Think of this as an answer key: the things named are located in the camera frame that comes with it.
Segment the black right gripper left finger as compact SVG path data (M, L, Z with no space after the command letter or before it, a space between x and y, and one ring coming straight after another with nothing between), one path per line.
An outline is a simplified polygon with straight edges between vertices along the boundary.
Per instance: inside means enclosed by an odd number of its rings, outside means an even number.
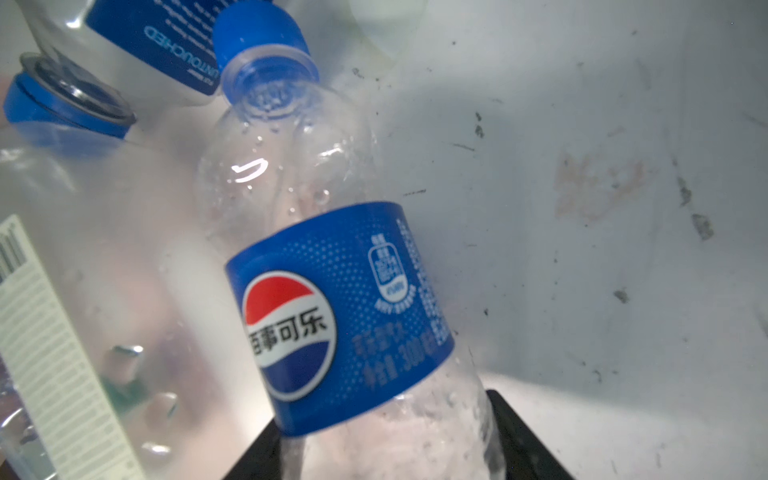
M261 431L224 480L281 480L281 432L274 420Z

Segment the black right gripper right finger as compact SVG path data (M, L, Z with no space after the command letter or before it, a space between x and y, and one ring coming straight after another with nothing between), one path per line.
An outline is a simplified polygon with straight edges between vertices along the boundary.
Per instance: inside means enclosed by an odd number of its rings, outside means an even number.
M498 391L486 393L499 428L507 480L574 480Z

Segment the Pepsi bottle blue cap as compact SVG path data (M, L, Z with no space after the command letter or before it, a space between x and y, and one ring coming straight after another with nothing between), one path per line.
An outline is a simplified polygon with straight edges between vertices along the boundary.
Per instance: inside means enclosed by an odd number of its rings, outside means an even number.
M502 479L490 399L456 350L366 117L267 1L217 17L229 108L197 193L274 411L284 479Z

